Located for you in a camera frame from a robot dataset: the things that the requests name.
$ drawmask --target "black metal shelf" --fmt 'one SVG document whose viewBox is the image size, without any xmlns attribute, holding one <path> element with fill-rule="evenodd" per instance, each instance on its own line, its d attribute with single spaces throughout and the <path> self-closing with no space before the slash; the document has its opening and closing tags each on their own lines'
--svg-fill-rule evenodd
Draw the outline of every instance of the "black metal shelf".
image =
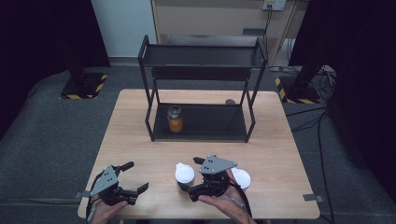
<svg viewBox="0 0 396 224">
<path fill-rule="evenodd" d="M 189 105 L 183 108 L 184 128 L 181 133 L 169 131 L 166 111 L 172 104 L 160 104 L 154 125 L 156 139 L 239 140 L 247 137 L 244 114 L 239 105 Z"/>
<path fill-rule="evenodd" d="M 155 139 L 248 141 L 256 123 L 253 103 L 267 63 L 262 44 L 258 39 L 252 46 L 178 46 L 153 45 L 145 36 L 138 61 L 148 97 L 145 122 L 152 141 Z M 150 68 L 152 75 L 151 92 L 146 67 Z M 253 68 L 260 68 L 260 73 L 250 97 L 248 83 Z M 159 80 L 243 81 L 245 86 L 241 90 L 240 102 L 235 105 L 173 104 L 161 102 L 157 86 Z M 158 106 L 154 129 L 151 129 L 149 117 L 155 99 Z M 242 107 L 245 99 L 251 118 L 249 128 L 246 126 Z M 171 105 L 182 108 L 184 128 L 180 133 L 172 133 L 169 130 L 167 108 Z"/>
</svg>

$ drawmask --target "white cup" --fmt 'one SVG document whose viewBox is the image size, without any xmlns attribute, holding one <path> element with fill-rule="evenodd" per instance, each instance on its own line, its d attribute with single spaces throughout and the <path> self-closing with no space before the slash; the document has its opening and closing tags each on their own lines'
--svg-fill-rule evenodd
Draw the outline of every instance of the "white cup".
<svg viewBox="0 0 396 224">
<path fill-rule="evenodd" d="M 183 164 L 181 162 L 176 165 L 175 178 L 177 182 L 189 185 L 191 187 L 194 176 L 195 172 L 189 165 Z"/>
<path fill-rule="evenodd" d="M 246 191 L 251 182 L 248 172 L 236 169 L 235 167 L 232 168 L 231 171 L 233 172 L 233 177 L 235 177 L 236 182 L 241 186 L 241 189 Z"/>
</svg>

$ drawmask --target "gray floor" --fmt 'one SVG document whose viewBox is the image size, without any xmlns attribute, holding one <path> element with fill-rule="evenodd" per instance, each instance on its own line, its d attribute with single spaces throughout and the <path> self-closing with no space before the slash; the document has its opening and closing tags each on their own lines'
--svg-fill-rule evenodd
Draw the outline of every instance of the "gray floor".
<svg viewBox="0 0 396 224">
<path fill-rule="evenodd" d="M 31 97 L 0 142 L 0 223 L 84 223 L 77 204 L 4 203 L 4 199 L 70 199 L 84 190 L 105 134 L 118 94 L 123 89 L 141 89 L 135 66 L 94 68 L 108 74 L 94 100 L 61 100 L 59 94 L 69 74 L 63 72 L 37 83 Z M 261 90 L 276 91 L 278 72 L 266 72 Z M 236 89 L 207 83 L 166 83 L 164 89 Z M 283 104 L 286 114 L 325 106 Z M 289 117 L 292 129 L 319 117 L 322 110 Z M 357 169 L 348 159 L 331 117 L 321 122 L 323 160 L 328 178 L 335 223 L 396 223 L 396 205 L 369 170 Z M 305 170 L 317 195 L 327 199 L 320 171 L 318 126 L 293 133 Z M 327 202 L 319 203 L 329 217 Z M 293 223 L 293 220 L 272 220 Z M 327 223 L 325 219 L 297 223 Z"/>
</svg>

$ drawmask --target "small object on shelf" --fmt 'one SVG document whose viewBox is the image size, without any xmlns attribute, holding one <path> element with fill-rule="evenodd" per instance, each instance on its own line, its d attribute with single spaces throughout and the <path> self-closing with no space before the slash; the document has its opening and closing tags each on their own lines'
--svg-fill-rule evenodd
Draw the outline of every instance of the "small object on shelf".
<svg viewBox="0 0 396 224">
<path fill-rule="evenodd" d="M 178 105 L 172 105 L 168 108 L 169 129 L 172 133 L 180 133 L 183 130 L 183 117 L 181 108 Z"/>
<path fill-rule="evenodd" d="M 233 100 L 233 99 L 227 99 L 227 100 L 225 101 L 225 104 L 226 104 L 226 105 L 236 105 L 236 102 L 235 102 L 235 100 Z"/>
</svg>

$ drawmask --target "glass jar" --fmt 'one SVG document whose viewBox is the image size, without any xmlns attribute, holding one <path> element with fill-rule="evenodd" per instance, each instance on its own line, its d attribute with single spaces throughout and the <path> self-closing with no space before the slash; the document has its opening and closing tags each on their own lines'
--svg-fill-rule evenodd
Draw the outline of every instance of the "glass jar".
<svg viewBox="0 0 396 224">
<path fill-rule="evenodd" d="M 168 108 L 169 130 L 172 133 L 180 133 L 183 130 L 183 117 L 181 108 L 178 105 L 172 105 Z"/>
</svg>

